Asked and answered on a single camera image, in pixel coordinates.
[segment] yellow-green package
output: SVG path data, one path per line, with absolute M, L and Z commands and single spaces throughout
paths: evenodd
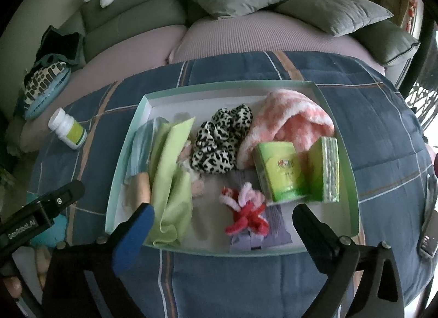
M 292 143 L 260 143 L 253 157 L 260 186 L 268 203 L 291 201 L 309 193 Z
M 338 141 L 321 137 L 308 153 L 312 199 L 322 202 L 339 201 Z

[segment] bottle label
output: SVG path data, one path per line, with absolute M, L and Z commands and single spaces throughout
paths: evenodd
M 68 132 L 66 138 L 73 142 L 75 145 L 79 145 L 82 137 L 84 136 L 85 129 L 77 122 L 74 121 L 73 126 Z

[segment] box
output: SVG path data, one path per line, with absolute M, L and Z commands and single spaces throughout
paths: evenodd
M 147 94 L 140 102 L 126 133 L 114 173 L 106 211 L 105 230 L 112 233 L 117 225 L 126 221 L 133 210 L 124 205 L 126 186 L 123 184 L 126 166 L 131 153 L 131 144 L 136 130 L 148 119 L 163 117 L 170 122 L 196 117 L 192 133 L 222 107 L 234 108 L 247 104 L 256 115 L 266 95 L 276 88 L 287 88 L 305 94 L 319 104 L 335 124 L 338 142 L 340 196 L 337 203 L 310 202 L 309 208 L 318 219 L 327 223 L 337 235 L 356 236 L 359 232 L 359 207 L 356 183 L 345 144 L 336 125 L 333 114 L 318 87 L 309 81 L 292 80 L 250 80 L 206 83 L 202 85 L 174 88 Z M 191 226 L 180 247 L 166 249 L 198 255 L 216 256 L 265 256 L 291 254 L 306 251 L 292 224 L 294 207 L 300 200 L 281 205 L 286 230 L 292 236 L 292 243 L 262 250 L 229 253 L 230 238 L 224 228 L 233 223 L 232 213 L 221 204 L 218 197 L 222 187 L 229 185 L 227 175 L 208 175 L 205 180 L 206 193 L 193 201 Z

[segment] ribbed pink fabric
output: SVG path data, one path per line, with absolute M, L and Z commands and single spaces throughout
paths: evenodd
M 248 51 L 321 51 L 352 56 L 385 74 L 370 53 L 349 35 L 331 36 L 298 19 L 258 11 L 238 18 L 203 18 L 188 30 L 170 63 Z

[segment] plastic packaging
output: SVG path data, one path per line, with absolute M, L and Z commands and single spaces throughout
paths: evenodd
M 58 135 L 65 144 L 76 150 L 87 138 L 87 131 L 64 109 L 58 108 L 49 120 L 49 128 Z

